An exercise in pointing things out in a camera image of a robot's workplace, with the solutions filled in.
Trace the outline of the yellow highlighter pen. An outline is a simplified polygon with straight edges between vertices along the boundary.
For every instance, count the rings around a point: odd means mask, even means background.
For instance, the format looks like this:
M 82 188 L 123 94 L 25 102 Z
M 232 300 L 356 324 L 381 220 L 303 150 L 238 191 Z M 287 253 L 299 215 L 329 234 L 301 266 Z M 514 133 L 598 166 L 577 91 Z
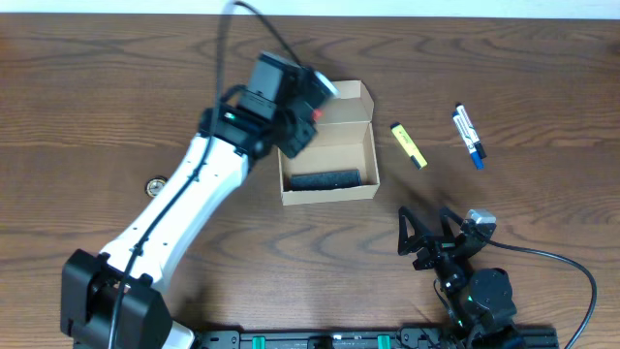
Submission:
M 417 169 L 425 168 L 427 166 L 426 159 L 403 125 L 399 122 L 393 123 L 390 126 L 390 130 Z

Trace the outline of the white marker blue cap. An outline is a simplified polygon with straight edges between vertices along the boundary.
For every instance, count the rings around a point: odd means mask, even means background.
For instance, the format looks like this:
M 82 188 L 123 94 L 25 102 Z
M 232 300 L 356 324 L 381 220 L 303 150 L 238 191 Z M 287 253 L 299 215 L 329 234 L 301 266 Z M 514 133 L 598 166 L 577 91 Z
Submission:
M 466 125 L 465 120 L 463 119 L 463 117 L 457 112 L 455 111 L 452 114 L 452 120 L 459 132 L 459 135 L 461 137 L 461 139 L 463 140 L 463 142 L 465 143 L 468 151 L 469 151 L 469 155 L 476 167 L 477 170 L 483 170 L 484 169 L 484 164 L 480 158 L 480 155 L 478 153 L 478 151 L 475 148 L 475 144 L 474 141 L 471 139 L 470 137 L 470 133 L 469 133 L 469 127 Z

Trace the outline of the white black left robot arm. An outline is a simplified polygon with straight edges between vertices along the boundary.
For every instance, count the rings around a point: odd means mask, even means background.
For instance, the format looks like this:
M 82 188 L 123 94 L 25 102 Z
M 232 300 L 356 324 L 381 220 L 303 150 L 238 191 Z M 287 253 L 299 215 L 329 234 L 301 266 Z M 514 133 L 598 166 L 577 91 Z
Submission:
M 62 269 L 60 328 L 76 348 L 197 348 L 163 295 L 218 206 L 272 147 L 294 158 L 316 136 L 322 107 L 338 96 L 309 66 L 264 52 L 247 84 L 218 91 L 172 176 L 138 218 L 92 255 Z

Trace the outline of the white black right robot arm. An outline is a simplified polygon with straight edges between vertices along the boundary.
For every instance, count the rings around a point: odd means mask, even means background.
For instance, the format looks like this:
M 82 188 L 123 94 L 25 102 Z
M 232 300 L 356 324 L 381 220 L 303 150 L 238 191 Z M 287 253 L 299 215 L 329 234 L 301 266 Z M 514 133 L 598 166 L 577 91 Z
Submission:
M 502 269 L 476 270 L 470 259 L 490 243 L 496 217 L 472 209 L 462 218 L 451 209 L 440 210 L 442 232 L 431 232 L 403 206 L 398 209 L 397 253 L 414 253 L 415 270 L 434 270 L 434 289 L 453 327 L 442 330 L 442 348 L 523 348 L 525 339 L 512 317 L 516 306 L 512 286 Z

